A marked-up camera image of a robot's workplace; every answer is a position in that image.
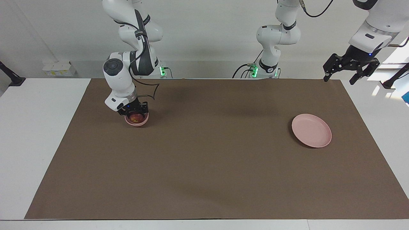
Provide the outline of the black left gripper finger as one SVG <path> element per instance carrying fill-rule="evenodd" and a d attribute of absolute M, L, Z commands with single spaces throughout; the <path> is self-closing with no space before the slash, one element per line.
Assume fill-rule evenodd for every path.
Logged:
<path fill-rule="evenodd" d="M 328 82 L 331 76 L 338 71 L 339 68 L 339 56 L 337 54 L 332 54 L 328 60 L 323 64 L 323 70 L 325 76 L 323 80 Z"/>
<path fill-rule="evenodd" d="M 352 76 L 352 78 L 349 80 L 349 83 L 351 85 L 354 85 L 361 78 L 370 77 L 374 73 L 374 71 L 376 71 L 379 65 L 380 62 L 378 59 L 373 59 L 368 63 L 359 62 L 358 66 L 356 67 L 356 74 Z"/>

